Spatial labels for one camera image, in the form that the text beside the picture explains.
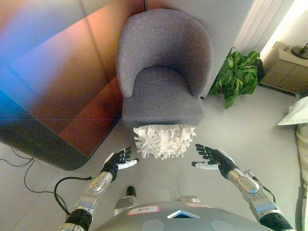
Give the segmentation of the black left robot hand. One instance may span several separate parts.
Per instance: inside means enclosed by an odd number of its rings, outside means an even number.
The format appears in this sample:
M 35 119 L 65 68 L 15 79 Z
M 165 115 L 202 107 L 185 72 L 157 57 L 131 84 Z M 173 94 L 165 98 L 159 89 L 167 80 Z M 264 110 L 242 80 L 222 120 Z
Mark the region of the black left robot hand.
M 103 164 L 101 172 L 109 172 L 112 174 L 113 182 L 117 177 L 117 172 L 121 169 L 129 168 L 139 162 L 139 158 L 130 160 L 131 147 L 121 149 L 117 153 L 111 153 Z

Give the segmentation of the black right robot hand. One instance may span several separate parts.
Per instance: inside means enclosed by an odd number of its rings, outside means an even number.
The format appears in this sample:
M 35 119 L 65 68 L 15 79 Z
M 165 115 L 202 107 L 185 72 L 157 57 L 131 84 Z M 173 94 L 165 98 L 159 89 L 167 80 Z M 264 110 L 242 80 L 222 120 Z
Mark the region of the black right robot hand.
M 233 159 L 222 150 L 212 149 L 202 144 L 195 144 L 196 151 L 205 159 L 202 162 L 192 162 L 192 166 L 199 169 L 219 169 L 221 175 L 228 179 L 228 173 L 238 168 Z

